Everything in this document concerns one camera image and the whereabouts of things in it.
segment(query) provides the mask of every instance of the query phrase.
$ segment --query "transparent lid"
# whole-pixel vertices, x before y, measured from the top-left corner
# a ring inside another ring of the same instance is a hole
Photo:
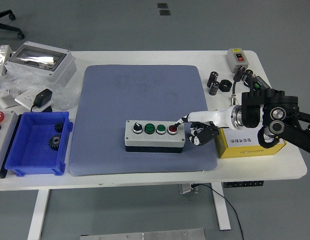
[[[65,56],[66,54],[62,52],[34,46],[25,46],[23,49],[17,51],[10,61],[39,69],[55,71]]]

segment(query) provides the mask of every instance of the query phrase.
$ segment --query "chair wheel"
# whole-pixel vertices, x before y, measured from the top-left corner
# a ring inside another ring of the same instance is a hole
[[[16,19],[15,15],[13,13],[10,13],[8,15],[8,17],[9,17],[10,20],[15,20]]]
[[[24,36],[24,34],[23,33],[17,33],[17,38],[18,39],[24,39],[25,38],[25,36]]]

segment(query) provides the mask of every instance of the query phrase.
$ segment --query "plastic bag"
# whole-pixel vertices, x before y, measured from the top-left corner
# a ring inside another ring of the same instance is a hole
[[[74,108],[80,101],[81,89],[52,83],[45,76],[37,75],[24,67],[14,66],[0,78],[0,90],[10,90],[13,98],[27,90],[40,93],[44,89],[53,92],[52,107],[61,111]]]

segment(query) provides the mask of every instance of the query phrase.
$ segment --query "push button control box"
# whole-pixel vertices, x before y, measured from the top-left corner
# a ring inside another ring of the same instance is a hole
[[[226,55],[226,61],[230,68],[230,71],[234,74],[239,66],[243,66],[246,69],[249,66],[249,61],[247,60],[243,50],[241,48],[231,48],[228,50]]]
[[[18,116],[15,112],[0,111],[0,179],[7,173],[4,164],[17,121]]]
[[[125,150],[127,152],[181,153],[185,144],[184,125],[173,121],[127,120]]]

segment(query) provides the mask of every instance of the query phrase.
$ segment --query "white table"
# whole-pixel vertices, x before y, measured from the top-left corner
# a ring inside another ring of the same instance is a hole
[[[231,94],[218,91],[217,95],[211,96],[206,86],[212,71],[218,72],[220,80],[233,79],[234,74],[226,62],[226,53],[227,51],[74,51],[72,55],[76,58],[77,71],[66,87],[81,88],[85,69],[92,65],[193,65],[198,68],[208,109],[226,109],[230,105]],[[256,53],[245,51],[245,55],[249,61],[249,68],[269,84]],[[247,91],[248,88],[243,84],[236,85],[238,104],[241,104],[241,92]],[[22,114],[26,109],[18,106],[13,110],[17,114]],[[69,113],[70,120],[75,122],[77,107],[70,109]],[[298,179],[307,173],[298,147],[288,142],[281,151],[271,156],[218,159],[217,168],[211,171],[72,176],[69,172],[71,141],[72,133],[69,136],[64,175],[38,174],[16,177],[9,171],[6,178],[0,179],[0,191],[39,190],[28,239],[40,238],[50,189],[212,183],[220,193],[223,193],[218,183]],[[221,204],[221,218],[225,215],[224,205],[225,203]],[[225,229],[229,229],[228,225],[229,222],[226,223]]]

